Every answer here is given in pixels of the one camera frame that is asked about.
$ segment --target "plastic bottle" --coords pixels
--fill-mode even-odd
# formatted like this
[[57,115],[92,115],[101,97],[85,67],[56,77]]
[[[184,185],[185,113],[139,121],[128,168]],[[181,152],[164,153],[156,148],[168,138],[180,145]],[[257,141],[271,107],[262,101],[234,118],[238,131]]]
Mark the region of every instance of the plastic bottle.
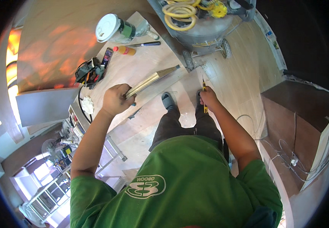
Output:
[[135,49],[134,48],[130,48],[130,47],[125,47],[125,46],[118,46],[118,47],[114,47],[113,51],[117,51],[119,54],[122,55],[134,55],[135,54]]

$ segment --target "green t-shirt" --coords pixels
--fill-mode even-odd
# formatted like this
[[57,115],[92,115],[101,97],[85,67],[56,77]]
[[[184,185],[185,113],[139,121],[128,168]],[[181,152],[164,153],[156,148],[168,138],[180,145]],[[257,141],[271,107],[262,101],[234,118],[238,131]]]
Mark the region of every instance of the green t-shirt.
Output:
[[178,136],[156,146],[119,194],[93,177],[74,178],[70,220],[71,228],[242,227],[259,205],[279,223],[280,195],[261,160],[235,178],[215,141]]

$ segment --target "gray panel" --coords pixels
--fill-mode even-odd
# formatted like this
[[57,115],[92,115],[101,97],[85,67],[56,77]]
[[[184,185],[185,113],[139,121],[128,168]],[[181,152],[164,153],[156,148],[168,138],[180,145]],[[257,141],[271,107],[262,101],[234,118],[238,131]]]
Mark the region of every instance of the gray panel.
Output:
[[74,102],[79,88],[46,89],[20,93],[16,96],[23,127],[62,120]]

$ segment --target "tool bag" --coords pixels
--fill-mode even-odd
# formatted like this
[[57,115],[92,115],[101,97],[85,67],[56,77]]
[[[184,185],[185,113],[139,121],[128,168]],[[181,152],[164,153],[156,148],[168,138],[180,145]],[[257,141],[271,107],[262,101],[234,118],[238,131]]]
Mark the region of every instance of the tool bag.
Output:
[[82,63],[77,68],[75,82],[85,84],[89,89],[93,89],[103,79],[104,71],[104,65],[100,65],[97,57],[92,57],[90,61]]

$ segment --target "shirt logo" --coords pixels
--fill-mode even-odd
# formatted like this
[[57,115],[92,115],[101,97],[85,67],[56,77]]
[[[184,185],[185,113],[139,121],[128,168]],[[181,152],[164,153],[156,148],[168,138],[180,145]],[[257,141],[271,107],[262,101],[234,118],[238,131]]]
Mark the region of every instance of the shirt logo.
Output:
[[166,189],[166,181],[161,175],[137,176],[129,184],[125,193],[136,199],[147,199],[162,194]]

